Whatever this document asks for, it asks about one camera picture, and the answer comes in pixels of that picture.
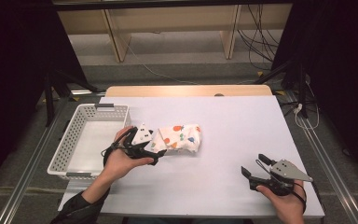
table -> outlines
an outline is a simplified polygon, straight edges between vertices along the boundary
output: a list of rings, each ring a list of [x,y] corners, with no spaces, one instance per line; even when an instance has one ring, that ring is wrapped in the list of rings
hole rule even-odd
[[[264,153],[274,160],[292,161],[301,170],[305,168],[282,111],[268,89],[266,86],[110,88],[106,96],[132,92],[131,97],[104,97],[101,103],[128,104],[134,125],[148,121],[148,128],[155,130],[172,120],[198,121],[203,140],[197,154],[166,156],[156,166],[134,169],[118,180],[112,185],[102,213],[141,217],[275,216],[270,202],[249,190],[241,166],[255,176],[267,177],[255,164],[258,153]],[[211,97],[216,93],[226,97]],[[139,97],[145,95],[169,97]],[[89,184],[90,181],[71,180],[61,206]],[[324,216],[311,184],[306,183],[305,189],[308,194],[305,217]]]

folded fabric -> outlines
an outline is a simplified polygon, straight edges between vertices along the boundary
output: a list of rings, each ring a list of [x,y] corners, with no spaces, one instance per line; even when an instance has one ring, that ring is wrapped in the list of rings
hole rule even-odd
[[[198,124],[177,125],[158,129],[151,148],[155,152],[164,149],[197,152],[200,143],[201,129]]]

